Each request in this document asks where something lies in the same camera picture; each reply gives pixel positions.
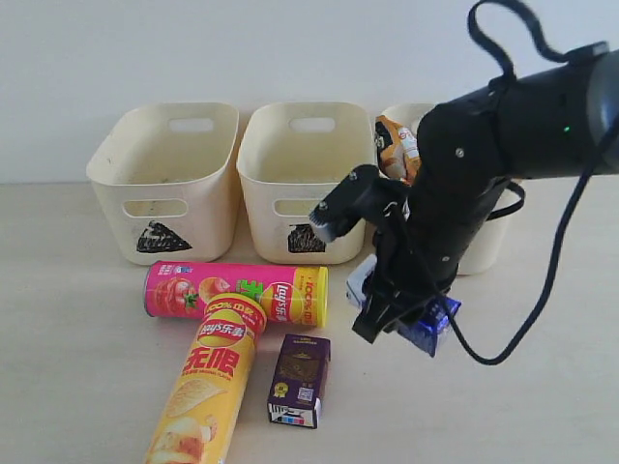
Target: table surface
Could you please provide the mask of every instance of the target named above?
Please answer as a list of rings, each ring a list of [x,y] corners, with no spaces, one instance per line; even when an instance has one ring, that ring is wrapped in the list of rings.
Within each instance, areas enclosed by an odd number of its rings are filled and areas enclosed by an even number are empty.
[[[499,261],[452,296],[473,346],[504,347],[542,287],[574,180],[529,182]],[[333,361],[317,430],[270,424],[266,397],[284,334],[260,341],[227,456],[236,463],[619,462],[617,179],[584,195],[554,293],[513,356],[474,363],[451,335],[431,359],[397,335],[351,331],[348,273],[331,269]],[[195,321],[142,308],[146,269],[117,251],[88,185],[0,187],[0,452],[3,462],[141,463]],[[243,211],[226,262],[262,262]]]

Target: yellow chip can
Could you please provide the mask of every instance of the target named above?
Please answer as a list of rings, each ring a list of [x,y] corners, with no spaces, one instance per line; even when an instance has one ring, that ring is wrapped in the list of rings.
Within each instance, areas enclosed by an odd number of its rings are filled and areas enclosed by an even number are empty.
[[[223,462],[266,323],[260,304],[243,295],[208,303],[145,464]]]

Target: potato chip can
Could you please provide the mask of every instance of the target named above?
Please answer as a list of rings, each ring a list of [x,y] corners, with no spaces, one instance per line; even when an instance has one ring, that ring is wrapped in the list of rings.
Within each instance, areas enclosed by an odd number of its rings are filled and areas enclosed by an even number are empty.
[[[267,323],[256,301],[224,293],[208,303],[155,429],[145,464],[221,464]]]
[[[257,301],[270,321],[324,327],[328,269],[160,261],[146,276],[144,308],[154,317],[200,319],[220,293]]]

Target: barcode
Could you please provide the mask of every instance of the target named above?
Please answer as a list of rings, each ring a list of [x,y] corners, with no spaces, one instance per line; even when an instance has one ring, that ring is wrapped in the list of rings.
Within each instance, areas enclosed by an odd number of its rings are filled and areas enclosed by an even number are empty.
[[[304,389],[301,387],[299,388],[299,395],[297,397],[303,401],[311,401],[313,398],[313,389]]]

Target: white wall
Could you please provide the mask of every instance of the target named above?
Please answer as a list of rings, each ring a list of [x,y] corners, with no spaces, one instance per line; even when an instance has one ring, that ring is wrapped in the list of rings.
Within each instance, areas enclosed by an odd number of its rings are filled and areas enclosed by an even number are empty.
[[[83,181],[126,111],[149,102],[436,102],[494,63],[466,32],[474,0],[0,0],[0,183]],[[557,48],[619,40],[608,0],[529,0]],[[515,16],[481,22],[522,73],[537,58]]]

